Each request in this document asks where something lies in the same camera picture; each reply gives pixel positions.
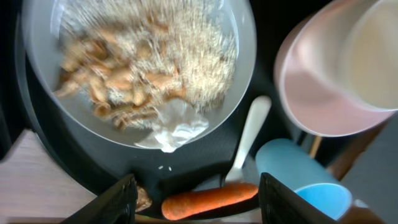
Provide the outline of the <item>pink bowl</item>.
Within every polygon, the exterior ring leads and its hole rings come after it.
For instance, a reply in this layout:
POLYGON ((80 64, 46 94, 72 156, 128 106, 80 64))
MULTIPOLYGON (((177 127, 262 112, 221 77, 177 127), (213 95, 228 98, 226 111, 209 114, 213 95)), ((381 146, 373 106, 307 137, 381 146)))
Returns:
POLYGON ((274 64, 283 109, 300 129, 324 137, 359 133, 396 111, 365 107, 344 87, 342 52, 350 30, 376 1, 332 1, 287 35, 274 64))

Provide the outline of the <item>grey plate with food scraps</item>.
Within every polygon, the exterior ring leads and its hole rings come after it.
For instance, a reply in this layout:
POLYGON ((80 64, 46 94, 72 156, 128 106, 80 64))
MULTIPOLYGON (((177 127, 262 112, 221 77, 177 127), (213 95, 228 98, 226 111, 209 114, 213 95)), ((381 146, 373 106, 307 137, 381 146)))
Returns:
POLYGON ((252 79, 248 1, 24 1, 29 62, 49 98, 110 142, 157 149, 173 111, 199 140, 238 107, 252 79))

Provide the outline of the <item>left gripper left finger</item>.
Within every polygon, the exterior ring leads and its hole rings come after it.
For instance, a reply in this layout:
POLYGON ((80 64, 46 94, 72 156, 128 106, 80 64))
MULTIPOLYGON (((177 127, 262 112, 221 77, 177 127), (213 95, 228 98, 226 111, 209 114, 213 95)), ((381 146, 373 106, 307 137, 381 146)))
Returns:
POLYGON ((129 174, 61 224, 135 224, 135 176, 129 174))

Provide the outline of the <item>blue cup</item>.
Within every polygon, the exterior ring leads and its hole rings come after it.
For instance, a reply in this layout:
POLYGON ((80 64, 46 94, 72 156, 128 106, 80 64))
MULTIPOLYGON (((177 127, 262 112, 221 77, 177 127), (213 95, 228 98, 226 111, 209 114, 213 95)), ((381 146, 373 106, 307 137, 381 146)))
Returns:
POLYGON ((342 186, 316 160, 289 139, 274 139, 255 156, 258 172, 267 172, 334 220, 339 220, 353 202, 342 186))

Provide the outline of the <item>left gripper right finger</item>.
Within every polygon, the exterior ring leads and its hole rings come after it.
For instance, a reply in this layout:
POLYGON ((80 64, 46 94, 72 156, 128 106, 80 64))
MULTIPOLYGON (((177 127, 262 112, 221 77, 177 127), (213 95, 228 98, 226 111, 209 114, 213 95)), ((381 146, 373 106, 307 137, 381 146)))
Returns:
POLYGON ((261 174, 258 196, 263 224, 336 223, 267 172, 261 174))

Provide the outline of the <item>white plastic fork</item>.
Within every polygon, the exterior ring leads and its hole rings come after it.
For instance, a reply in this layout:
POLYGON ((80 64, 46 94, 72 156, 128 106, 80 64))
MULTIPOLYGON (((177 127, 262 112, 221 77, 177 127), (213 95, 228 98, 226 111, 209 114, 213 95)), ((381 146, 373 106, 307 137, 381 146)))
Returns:
POLYGON ((269 114, 271 106, 272 102, 268 96, 258 96, 251 103, 233 165, 224 179, 226 184, 240 183, 244 180, 244 162, 269 114))

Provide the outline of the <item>wooden chopstick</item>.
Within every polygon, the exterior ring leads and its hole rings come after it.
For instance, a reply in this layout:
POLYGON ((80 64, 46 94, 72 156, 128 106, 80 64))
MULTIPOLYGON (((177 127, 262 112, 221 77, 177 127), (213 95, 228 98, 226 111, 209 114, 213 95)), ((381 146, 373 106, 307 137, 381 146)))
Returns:
POLYGON ((318 149, 320 147, 320 144, 322 142, 322 137, 321 136, 315 136, 311 145, 311 148, 308 152, 309 156, 314 159, 316 157, 316 154, 318 152, 318 149))

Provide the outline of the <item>cream white cup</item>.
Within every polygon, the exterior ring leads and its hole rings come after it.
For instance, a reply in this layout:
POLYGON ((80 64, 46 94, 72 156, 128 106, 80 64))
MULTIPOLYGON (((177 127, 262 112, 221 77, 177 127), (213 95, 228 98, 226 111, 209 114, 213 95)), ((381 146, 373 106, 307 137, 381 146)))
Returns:
POLYGON ((350 30, 341 54, 346 91, 365 107, 397 110, 397 1, 376 1, 350 30))

